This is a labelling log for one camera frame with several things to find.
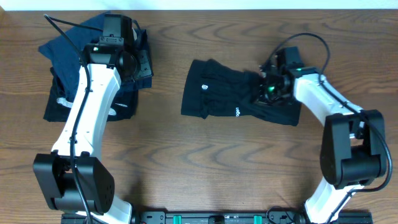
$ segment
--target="green connector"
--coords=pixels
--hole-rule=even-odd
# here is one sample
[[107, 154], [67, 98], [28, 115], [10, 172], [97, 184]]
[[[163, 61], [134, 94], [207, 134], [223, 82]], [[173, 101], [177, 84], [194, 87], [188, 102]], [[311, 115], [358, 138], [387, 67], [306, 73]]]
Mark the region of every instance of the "green connector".
[[181, 215], [174, 215], [174, 216], [173, 216], [173, 224], [182, 224], [182, 217], [181, 217]]
[[261, 215], [254, 216], [254, 224], [262, 224], [262, 216]]

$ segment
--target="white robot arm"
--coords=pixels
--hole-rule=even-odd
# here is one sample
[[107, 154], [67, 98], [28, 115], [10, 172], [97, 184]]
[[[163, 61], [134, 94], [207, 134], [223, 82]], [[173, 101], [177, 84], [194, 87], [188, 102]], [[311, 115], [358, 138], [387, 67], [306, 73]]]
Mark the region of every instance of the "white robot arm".
[[[104, 35], [100, 43], [88, 44], [83, 51], [82, 57], [87, 62], [90, 79], [87, 79], [83, 64], [75, 101], [58, 141], [53, 145], [51, 154], [38, 154], [34, 161], [36, 178], [51, 209], [84, 217], [88, 214], [86, 208], [89, 207], [91, 217], [98, 223], [139, 223], [133, 206], [114, 195], [114, 179], [101, 163], [101, 142], [106, 120], [122, 81], [152, 76], [146, 52], [137, 53], [132, 50], [137, 34], [132, 30], [131, 23], [130, 18], [121, 15], [106, 16]], [[305, 211], [273, 212], [275, 215], [271, 217], [270, 211], [265, 214], [240, 213], [222, 216], [219, 213], [182, 215], [144, 212], [148, 215], [142, 216], [142, 223], [182, 224], [182, 220], [185, 220], [184, 223], [224, 224], [231, 221], [232, 224], [235, 223], [232, 221], [239, 221], [239, 216], [244, 223], [250, 222], [248, 218], [254, 217], [253, 224], [286, 223], [287, 217], [290, 223], [296, 224], [328, 223], [339, 218], [340, 210], [349, 199], [347, 195], [352, 196], [355, 190], [362, 189], [375, 178], [384, 175], [386, 153], [382, 150], [374, 128], [370, 129], [363, 120], [365, 118], [371, 121], [384, 137], [381, 114], [378, 111], [364, 111], [350, 103], [326, 81], [325, 76], [319, 75], [316, 68], [305, 68], [297, 48], [286, 48], [278, 52], [277, 56], [277, 69], [283, 70], [282, 75], [274, 72], [275, 66], [264, 65], [262, 69], [267, 72], [267, 77], [261, 85], [263, 87], [260, 89], [260, 97], [254, 103], [274, 105], [298, 100], [324, 125], [320, 156], [324, 177], [315, 193], [305, 202]], [[91, 83], [90, 90], [86, 89], [87, 82]], [[86, 102], [82, 105], [88, 91]], [[71, 158], [70, 141], [73, 138], [70, 136], [75, 121], [79, 120], [78, 111], [82, 106], [83, 111], [75, 133], [75, 157]], [[364, 144], [351, 147], [350, 138], [364, 139]], [[75, 184], [73, 175], [67, 172], [72, 164], [78, 170], [81, 190]], [[80, 191], [85, 194], [85, 203]]]

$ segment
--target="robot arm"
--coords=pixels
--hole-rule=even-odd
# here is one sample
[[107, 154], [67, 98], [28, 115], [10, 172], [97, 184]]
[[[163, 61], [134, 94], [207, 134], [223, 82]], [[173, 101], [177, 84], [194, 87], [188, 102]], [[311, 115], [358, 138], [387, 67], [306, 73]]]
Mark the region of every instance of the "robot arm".
[[[74, 182], [70, 160], [70, 136], [79, 109], [84, 106], [75, 134], [75, 167], [82, 192], [93, 217], [105, 223], [129, 224], [132, 205], [114, 195], [114, 179], [101, 163], [101, 142], [109, 109], [122, 82], [151, 77], [146, 50], [136, 50], [136, 32], [130, 18], [106, 14], [104, 31], [97, 44], [87, 44], [83, 59], [88, 64], [91, 89], [86, 90], [86, 71], [80, 78], [68, 120], [51, 154], [38, 154], [34, 172], [51, 209], [86, 215]], [[85, 102], [83, 97], [90, 91]]]
[[[352, 104], [316, 68], [304, 67], [298, 48], [282, 49], [276, 53], [276, 57], [277, 66], [268, 63], [261, 68], [266, 78], [256, 103], [281, 105], [290, 100], [300, 101], [324, 126], [320, 155], [323, 178], [315, 193], [305, 202], [305, 216], [310, 223], [336, 220], [351, 198], [345, 200], [350, 191], [362, 189], [386, 172], [383, 146], [374, 131], [358, 116], [361, 114], [375, 124], [384, 137], [382, 115], [376, 110], [365, 111]], [[351, 138], [363, 139], [363, 144], [351, 146]]]

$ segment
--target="folded clothing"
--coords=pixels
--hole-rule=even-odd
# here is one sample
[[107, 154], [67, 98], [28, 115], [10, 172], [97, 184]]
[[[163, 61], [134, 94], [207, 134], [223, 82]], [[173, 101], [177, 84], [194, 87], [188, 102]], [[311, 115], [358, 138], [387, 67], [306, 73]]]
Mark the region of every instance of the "folded clothing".
[[[95, 16], [82, 24], [102, 28], [104, 17], [105, 13]], [[83, 49], [87, 43], [97, 43], [102, 32], [73, 27], [66, 31], [66, 34], [78, 49]], [[141, 39], [137, 49], [147, 50], [150, 53], [146, 30], [142, 30], [141, 35], [137, 38]], [[50, 59], [53, 65], [50, 69], [53, 75], [53, 85], [50, 90], [44, 119], [47, 121], [66, 121], [78, 88], [79, 57], [62, 36], [40, 46], [39, 52]], [[145, 78], [136, 82], [123, 82], [112, 102], [108, 121], [131, 118], [135, 114], [137, 107], [137, 90], [150, 88], [151, 86], [152, 78]]]
[[[50, 71], [53, 74], [53, 83], [43, 119], [50, 122], [66, 122], [73, 103], [65, 98], [63, 86], [55, 70], [51, 68]], [[136, 113], [137, 104], [138, 91], [118, 91], [112, 101], [107, 121], [131, 118]]]
[[256, 72], [239, 72], [215, 60], [194, 60], [188, 72], [182, 98], [181, 114], [206, 119], [212, 116], [252, 115], [264, 121], [296, 126], [301, 103], [262, 106], [253, 101], [259, 92]]

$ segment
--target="white label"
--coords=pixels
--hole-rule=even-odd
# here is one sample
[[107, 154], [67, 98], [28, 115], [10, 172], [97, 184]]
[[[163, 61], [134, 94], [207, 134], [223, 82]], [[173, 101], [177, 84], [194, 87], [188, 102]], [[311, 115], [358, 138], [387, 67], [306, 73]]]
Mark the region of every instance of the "white label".
[[136, 31], [134, 30], [134, 28], [132, 28], [132, 33], [134, 34], [134, 41], [136, 41], [136, 40], [137, 40], [137, 33], [136, 33]]
[[66, 106], [67, 108], [72, 108], [73, 103], [67, 101], [67, 99], [65, 98], [57, 98], [57, 103], [62, 105], [62, 106]]
[[121, 103], [115, 103], [116, 105], [122, 106], [122, 107], [128, 107], [127, 105], [121, 104]]

